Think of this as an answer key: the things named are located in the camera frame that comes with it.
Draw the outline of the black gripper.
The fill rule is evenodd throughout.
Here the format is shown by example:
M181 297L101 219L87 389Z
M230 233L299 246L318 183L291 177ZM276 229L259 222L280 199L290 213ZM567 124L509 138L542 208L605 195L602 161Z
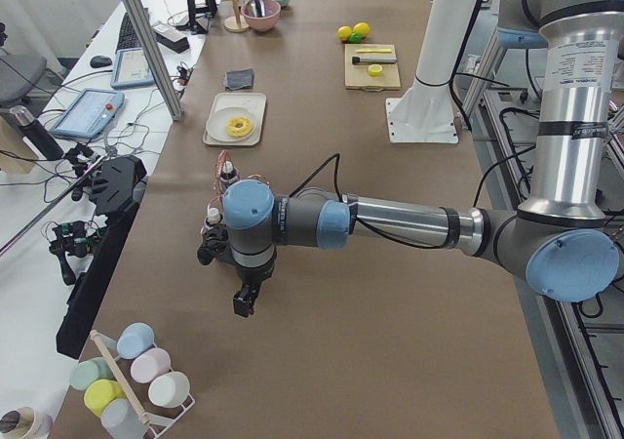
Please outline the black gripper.
M262 283L272 276L274 262L270 261L254 268L237 265L236 270L242 286L233 297L234 313L239 316L253 315L254 304L260 294Z

